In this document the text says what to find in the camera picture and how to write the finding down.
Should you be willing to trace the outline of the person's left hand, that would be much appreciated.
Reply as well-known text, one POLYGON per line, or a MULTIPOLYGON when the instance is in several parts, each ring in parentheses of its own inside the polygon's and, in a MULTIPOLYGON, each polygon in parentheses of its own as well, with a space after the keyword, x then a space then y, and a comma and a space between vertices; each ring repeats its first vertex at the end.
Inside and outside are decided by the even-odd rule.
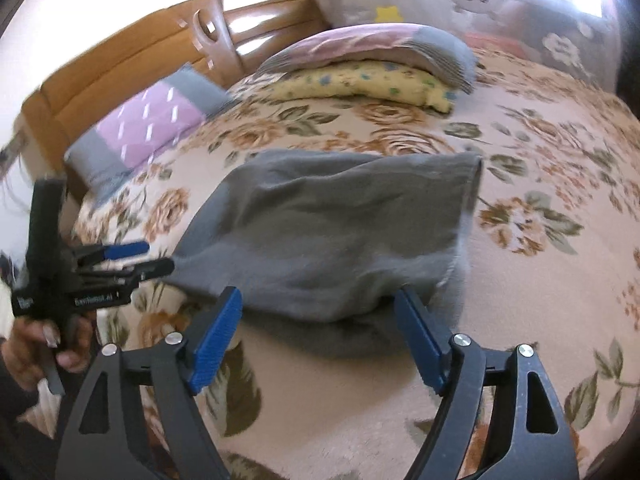
MULTIPOLYGON (((83 372, 92 359, 94 317, 77 319, 75 338, 55 355, 58 366, 72 374, 83 372)), ((1 344, 6 370, 25 391, 35 391, 46 376, 43 356, 58 343, 58 328, 50 321, 16 318, 11 333, 1 344)))

